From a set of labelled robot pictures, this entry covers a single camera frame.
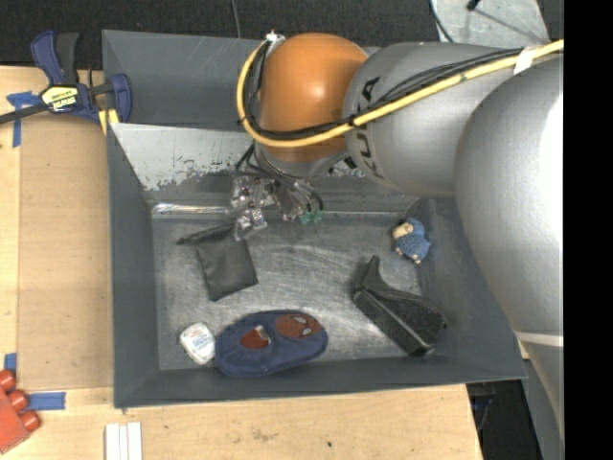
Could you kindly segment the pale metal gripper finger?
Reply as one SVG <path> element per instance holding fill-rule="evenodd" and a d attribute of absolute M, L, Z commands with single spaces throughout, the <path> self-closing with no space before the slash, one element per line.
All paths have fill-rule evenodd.
<path fill-rule="evenodd" d="M 152 197 L 152 214 L 158 217 L 235 218 L 261 208 L 259 185 L 242 178 L 200 179 Z"/>
<path fill-rule="evenodd" d="M 255 232 L 267 227 L 267 221 L 261 209 L 245 209 L 230 216 L 230 220 L 219 226 L 206 228 L 189 236 L 181 237 L 177 244 L 197 245 L 204 241 L 230 239 L 242 242 Z"/>

